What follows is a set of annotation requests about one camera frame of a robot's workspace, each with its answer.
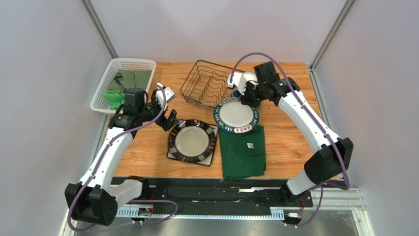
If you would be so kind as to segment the round green rimmed plate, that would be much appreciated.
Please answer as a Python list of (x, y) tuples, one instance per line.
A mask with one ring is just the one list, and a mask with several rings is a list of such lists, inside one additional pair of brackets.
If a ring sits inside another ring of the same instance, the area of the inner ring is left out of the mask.
[(238, 98), (231, 97), (220, 101), (215, 106), (213, 118), (222, 130), (240, 134), (255, 128), (259, 123), (260, 115), (256, 108), (243, 105)]

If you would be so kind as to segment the white ribbed bowl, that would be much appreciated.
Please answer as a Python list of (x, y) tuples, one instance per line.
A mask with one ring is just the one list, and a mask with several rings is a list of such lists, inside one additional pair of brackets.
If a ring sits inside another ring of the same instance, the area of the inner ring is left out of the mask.
[(256, 74), (253, 72), (244, 72), (242, 75), (247, 81), (258, 81)]

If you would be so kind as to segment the dark blue ceramic mug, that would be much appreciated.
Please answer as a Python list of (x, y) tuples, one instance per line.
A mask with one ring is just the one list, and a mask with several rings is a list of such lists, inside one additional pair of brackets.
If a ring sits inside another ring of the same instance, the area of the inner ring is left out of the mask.
[(231, 97), (239, 98), (240, 97), (240, 92), (238, 90), (233, 90), (231, 92)]

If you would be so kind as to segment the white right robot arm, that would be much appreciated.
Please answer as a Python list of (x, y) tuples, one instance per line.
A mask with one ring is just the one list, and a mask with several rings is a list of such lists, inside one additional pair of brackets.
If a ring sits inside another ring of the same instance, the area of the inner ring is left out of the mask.
[(254, 72), (232, 74), (230, 82), (240, 92), (242, 104), (257, 107), (261, 101), (272, 101), (284, 111), (306, 138), (313, 155), (305, 162), (303, 171), (281, 185), (280, 199), (285, 205), (299, 202), (303, 194), (343, 175), (344, 190), (350, 187), (347, 170), (354, 144), (341, 138), (314, 112), (297, 83), (277, 73), (273, 62), (254, 67)]

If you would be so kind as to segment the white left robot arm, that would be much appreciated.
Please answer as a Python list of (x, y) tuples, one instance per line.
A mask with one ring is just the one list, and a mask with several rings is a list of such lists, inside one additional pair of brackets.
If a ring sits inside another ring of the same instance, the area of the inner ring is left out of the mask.
[(66, 187), (67, 223), (73, 231), (109, 226), (125, 204), (134, 199), (146, 202), (150, 199), (150, 184), (145, 177), (130, 176), (116, 187), (110, 185), (138, 130), (155, 123), (167, 131), (178, 122), (175, 110), (165, 117), (168, 103), (175, 98), (174, 92), (160, 83), (156, 87), (151, 97), (141, 88), (125, 91), (124, 102), (111, 118), (105, 141), (93, 163), (78, 183)]

